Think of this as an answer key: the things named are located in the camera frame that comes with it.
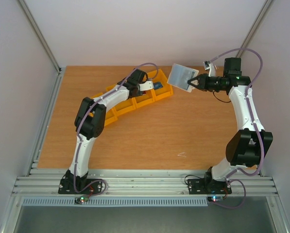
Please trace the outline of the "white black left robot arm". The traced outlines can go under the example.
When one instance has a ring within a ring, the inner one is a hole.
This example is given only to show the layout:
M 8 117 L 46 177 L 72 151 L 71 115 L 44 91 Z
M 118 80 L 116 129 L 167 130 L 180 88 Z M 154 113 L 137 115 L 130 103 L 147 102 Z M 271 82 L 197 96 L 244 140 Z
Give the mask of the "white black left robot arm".
M 139 96 L 146 87 L 153 88 L 148 74 L 134 69 L 130 76 L 118 82 L 105 94 L 82 100 L 74 121 L 77 133 L 75 153 L 69 169 L 60 180 L 59 194 L 97 196 L 106 190 L 106 181 L 88 178 L 88 162 L 93 145 L 104 130 L 107 112 L 118 104 Z

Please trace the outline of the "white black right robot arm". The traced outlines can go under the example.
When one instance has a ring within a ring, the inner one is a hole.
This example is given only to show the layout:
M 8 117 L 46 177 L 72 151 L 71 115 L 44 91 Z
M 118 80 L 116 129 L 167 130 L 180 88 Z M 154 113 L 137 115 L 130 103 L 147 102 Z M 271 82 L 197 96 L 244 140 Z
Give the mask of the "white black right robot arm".
M 262 165 L 273 141 L 273 134 L 265 131 L 253 101 L 251 79 L 243 76 L 240 58 L 226 58 L 223 75 L 216 76 L 211 61 L 205 61 L 208 74 L 200 74 L 188 81 L 193 87 L 212 93 L 224 91 L 228 95 L 236 116 L 238 131 L 225 149 L 225 158 L 211 166 L 203 178 L 186 181 L 190 194 L 230 194 L 230 178 L 237 172 L 254 176 L 259 171 L 248 173 L 245 169 Z

